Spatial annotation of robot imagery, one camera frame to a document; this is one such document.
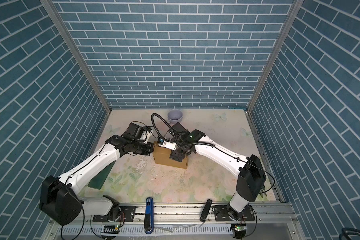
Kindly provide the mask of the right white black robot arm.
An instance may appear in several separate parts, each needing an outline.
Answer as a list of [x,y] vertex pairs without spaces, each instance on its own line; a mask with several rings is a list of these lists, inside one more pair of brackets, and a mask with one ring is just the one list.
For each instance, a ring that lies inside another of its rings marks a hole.
[[174,153],[181,156],[195,153],[219,164],[237,178],[236,192],[228,206],[234,213],[240,213],[253,203],[261,193],[267,180],[267,172],[263,169],[259,157],[237,154],[213,141],[199,130],[186,130],[180,123],[169,128],[175,144]]

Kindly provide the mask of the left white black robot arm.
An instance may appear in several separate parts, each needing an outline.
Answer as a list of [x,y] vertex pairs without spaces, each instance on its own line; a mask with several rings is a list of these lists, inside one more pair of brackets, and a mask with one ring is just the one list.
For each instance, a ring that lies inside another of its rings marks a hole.
[[41,185],[39,208],[61,226],[68,225],[80,213],[99,216],[107,222],[120,218],[120,203],[110,196],[81,198],[79,193],[89,184],[103,185],[118,159],[127,154],[148,156],[154,150],[149,142],[150,127],[130,123],[126,131],[109,137],[105,144],[82,163],[61,174],[48,176]]

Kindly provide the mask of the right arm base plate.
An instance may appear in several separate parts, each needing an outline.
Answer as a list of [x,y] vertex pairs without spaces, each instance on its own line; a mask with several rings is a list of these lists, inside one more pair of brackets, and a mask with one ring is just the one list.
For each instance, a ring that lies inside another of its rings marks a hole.
[[255,213],[251,205],[245,206],[241,212],[236,212],[229,205],[215,205],[211,207],[216,222],[227,221],[255,221]]

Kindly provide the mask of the brown cardboard box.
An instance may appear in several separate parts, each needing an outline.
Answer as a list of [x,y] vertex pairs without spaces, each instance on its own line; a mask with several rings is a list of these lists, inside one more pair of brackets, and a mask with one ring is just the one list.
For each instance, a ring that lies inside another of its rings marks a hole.
[[157,142],[154,142],[154,151],[152,152],[153,158],[156,164],[187,169],[188,168],[188,157],[183,159],[181,162],[170,159],[171,150],[163,147],[159,147]]

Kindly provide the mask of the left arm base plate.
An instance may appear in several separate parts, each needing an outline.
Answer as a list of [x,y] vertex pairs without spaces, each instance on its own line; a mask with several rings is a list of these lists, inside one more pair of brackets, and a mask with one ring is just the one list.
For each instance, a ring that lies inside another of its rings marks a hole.
[[112,207],[108,214],[105,216],[93,216],[95,223],[125,223],[132,222],[136,213],[136,206],[117,206]]

